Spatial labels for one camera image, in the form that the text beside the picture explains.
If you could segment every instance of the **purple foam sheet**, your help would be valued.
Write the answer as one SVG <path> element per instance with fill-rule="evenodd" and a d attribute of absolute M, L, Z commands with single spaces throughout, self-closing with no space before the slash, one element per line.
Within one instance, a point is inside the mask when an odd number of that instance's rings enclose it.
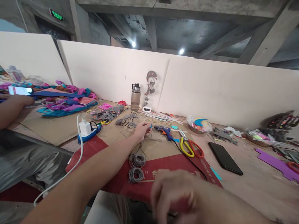
<path fill-rule="evenodd" d="M 269 165 L 273 166 L 274 168 L 280 170 L 285 178 L 289 179 L 290 181 L 293 181 L 293 179 L 296 180 L 296 181 L 299 181 L 299 174 L 297 174 L 296 172 L 291 170 L 286 165 L 286 163 L 284 163 L 283 161 L 269 155 L 268 153 L 263 152 L 259 148 L 256 148 L 255 150 L 258 153 L 260 153 L 260 155 L 258 156 L 258 158 L 260 160 L 263 160 L 267 164 L 269 164 Z"/>

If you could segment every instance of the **water bottle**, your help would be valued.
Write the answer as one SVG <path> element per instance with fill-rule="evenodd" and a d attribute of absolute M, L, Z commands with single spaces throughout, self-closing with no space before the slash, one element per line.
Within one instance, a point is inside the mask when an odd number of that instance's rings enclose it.
<path fill-rule="evenodd" d="M 140 103 L 140 86 L 139 83 L 132 84 L 132 96 L 131 96 L 131 110 L 138 111 Z"/>

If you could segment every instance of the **charging cable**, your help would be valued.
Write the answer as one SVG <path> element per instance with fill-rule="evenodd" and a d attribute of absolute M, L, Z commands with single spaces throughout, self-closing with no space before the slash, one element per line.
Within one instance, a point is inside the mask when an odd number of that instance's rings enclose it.
<path fill-rule="evenodd" d="M 81 114 L 79 114 L 77 116 L 77 128 L 78 128 L 78 134 L 79 134 L 79 137 L 80 137 L 80 141 L 83 142 L 82 140 L 82 136 L 81 136 L 81 131 L 80 131 L 80 126 L 79 126 L 79 117 L 82 118 L 82 121 L 85 121 L 85 119 L 83 118 L 83 116 Z M 78 162 L 76 163 L 76 165 L 66 174 L 64 175 L 60 180 L 58 180 L 56 183 L 54 183 L 52 186 L 48 187 L 46 190 L 44 190 L 42 193 L 40 193 L 39 196 L 37 196 L 37 198 L 34 200 L 33 202 L 33 206 L 36 207 L 37 205 L 37 200 L 47 191 L 49 191 L 51 188 L 55 187 L 57 184 L 59 184 L 64 178 L 67 177 L 67 175 L 69 175 L 75 168 L 76 166 L 79 164 L 79 162 L 81 161 L 82 159 L 82 155 L 83 155 L 83 144 L 81 144 L 81 155 L 80 155 L 80 158 L 78 160 Z"/>

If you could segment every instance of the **wind chime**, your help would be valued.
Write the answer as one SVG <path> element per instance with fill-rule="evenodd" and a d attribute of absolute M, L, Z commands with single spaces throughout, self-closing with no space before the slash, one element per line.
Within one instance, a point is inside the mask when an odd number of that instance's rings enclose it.
<path fill-rule="evenodd" d="M 157 74 L 154 71 L 149 71 L 146 75 L 146 80 L 147 80 L 147 91 L 145 93 L 145 100 L 144 100 L 144 105 L 147 106 L 148 103 L 147 101 L 149 100 L 149 94 L 153 94 L 155 92 L 155 81 L 157 79 Z"/>

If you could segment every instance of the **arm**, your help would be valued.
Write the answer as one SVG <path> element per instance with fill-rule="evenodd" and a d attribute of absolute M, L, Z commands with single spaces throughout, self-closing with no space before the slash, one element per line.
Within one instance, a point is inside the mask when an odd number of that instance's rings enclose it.
<path fill-rule="evenodd" d="M 22 223 L 79 223 L 90 198 L 116 175 L 133 148 L 151 132 L 150 126 L 138 124 L 132 136 L 87 160 L 59 183 Z"/>
<path fill-rule="evenodd" d="M 0 95 L 6 101 L 0 103 L 0 130 L 7 128 L 19 115 L 24 106 L 34 103 L 34 99 L 23 95 Z"/>
<path fill-rule="evenodd" d="M 269 219 L 232 193 L 184 170 L 159 170 L 152 186 L 153 215 L 167 223 L 167 212 L 182 209 L 177 224 L 270 224 Z"/>

